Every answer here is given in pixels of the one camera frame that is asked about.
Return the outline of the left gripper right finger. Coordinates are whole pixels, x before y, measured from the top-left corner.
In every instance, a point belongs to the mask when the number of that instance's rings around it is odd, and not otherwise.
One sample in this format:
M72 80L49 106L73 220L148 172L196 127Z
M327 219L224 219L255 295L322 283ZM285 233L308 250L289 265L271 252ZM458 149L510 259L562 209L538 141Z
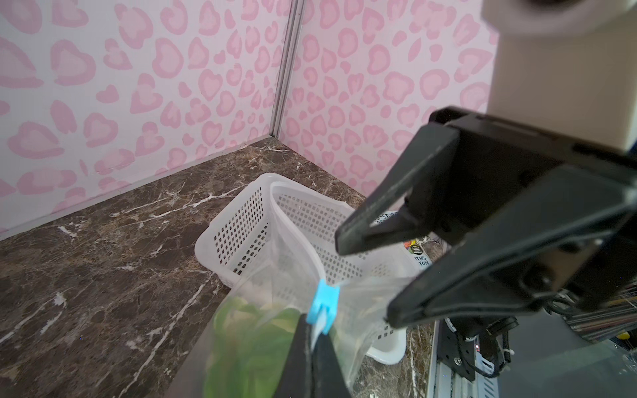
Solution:
M313 398L350 398L333 343L328 335L320 334L312 356Z

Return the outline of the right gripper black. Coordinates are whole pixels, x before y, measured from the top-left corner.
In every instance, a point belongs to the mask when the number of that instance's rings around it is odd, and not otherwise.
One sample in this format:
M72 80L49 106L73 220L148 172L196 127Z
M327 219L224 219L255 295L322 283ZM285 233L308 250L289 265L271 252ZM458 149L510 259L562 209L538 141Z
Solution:
M405 328L602 307L636 275L636 157L447 107L338 228L354 255L434 231L453 246L388 305Z

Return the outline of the clear zip top bag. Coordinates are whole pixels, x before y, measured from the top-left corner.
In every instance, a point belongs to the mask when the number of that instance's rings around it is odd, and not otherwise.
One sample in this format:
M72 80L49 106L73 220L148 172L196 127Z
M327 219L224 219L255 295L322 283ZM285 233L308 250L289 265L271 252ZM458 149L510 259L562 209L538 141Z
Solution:
M346 397L363 358L402 359L406 334L386 311L426 262L401 243L339 255L352 211L276 174L231 201L195 254L232 288L168 396Z

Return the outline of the green lettuce toy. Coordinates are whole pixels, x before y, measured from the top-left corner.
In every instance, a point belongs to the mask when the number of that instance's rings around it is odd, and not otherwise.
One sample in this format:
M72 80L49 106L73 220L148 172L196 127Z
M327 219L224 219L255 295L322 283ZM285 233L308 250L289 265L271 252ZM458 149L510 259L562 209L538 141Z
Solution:
M212 320L202 395L273 397L302 314L294 307L227 298Z

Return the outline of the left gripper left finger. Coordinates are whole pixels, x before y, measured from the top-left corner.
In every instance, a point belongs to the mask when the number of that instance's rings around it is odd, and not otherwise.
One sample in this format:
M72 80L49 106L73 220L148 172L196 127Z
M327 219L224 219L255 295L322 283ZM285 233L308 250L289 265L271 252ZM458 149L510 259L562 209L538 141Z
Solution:
M305 398L312 390L312 326L300 315L273 398Z

